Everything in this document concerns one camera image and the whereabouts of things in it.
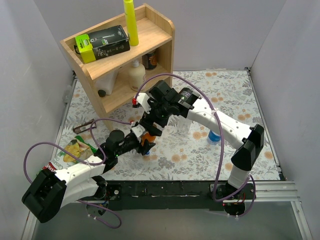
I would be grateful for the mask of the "orange juice bottle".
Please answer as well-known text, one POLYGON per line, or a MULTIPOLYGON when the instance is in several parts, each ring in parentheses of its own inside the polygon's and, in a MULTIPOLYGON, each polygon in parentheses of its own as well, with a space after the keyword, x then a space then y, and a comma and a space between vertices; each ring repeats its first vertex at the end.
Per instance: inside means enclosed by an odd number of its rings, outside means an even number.
POLYGON ((151 147, 155 146, 156 136, 150 135, 148 132, 141 137, 141 146, 147 147, 151 145, 151 147))

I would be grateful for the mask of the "blue label water bottle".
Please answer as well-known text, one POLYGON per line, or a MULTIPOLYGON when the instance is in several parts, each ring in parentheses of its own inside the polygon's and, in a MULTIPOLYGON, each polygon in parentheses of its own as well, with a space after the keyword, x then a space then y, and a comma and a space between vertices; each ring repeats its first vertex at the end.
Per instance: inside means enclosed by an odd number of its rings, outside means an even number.
POLYGON ((221 136, 210 130, 207 136, 207 142, 210 145, 218 145, 221 142, 221 136))

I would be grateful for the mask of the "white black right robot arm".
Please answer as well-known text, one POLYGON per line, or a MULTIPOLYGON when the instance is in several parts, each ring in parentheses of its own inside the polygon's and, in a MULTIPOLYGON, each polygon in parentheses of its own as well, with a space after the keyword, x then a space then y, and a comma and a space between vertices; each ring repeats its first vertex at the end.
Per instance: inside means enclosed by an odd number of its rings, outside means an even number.
POLYGON ((185 87, 177 92, 163 80, 158 81, 148 93, 137 92, 132 104, 143 107, 140 125, 150 135, 160 136, 162 132, 153 124, 165 127, 169 117, 175 115, 203 125, 219 135, 222 143, 232 145, 236 150, 231 157, 233 167, 219 201, 237 199, 243 195, 249 173, 264 147, 263 126, 249 126, 215 110, 210 100, 197 88, 185 87))

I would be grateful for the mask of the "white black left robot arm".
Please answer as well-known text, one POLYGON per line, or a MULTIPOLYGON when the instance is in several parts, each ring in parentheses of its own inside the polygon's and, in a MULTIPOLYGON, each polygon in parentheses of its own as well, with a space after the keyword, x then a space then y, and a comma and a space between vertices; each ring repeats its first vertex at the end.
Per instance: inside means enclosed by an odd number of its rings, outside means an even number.
POLYGON ((60 170, 41 170, 22 196, 22 203, 40 223, 46 223, 69 203, 86 197, 101 200, 108 192, 102 174, 118 163, 120 155, 132 150, 146 155, 155 146, 155 139, 149 133, 138 138, 133 131, 125 135, 121 130, 113 130, 83 163, 60 170))

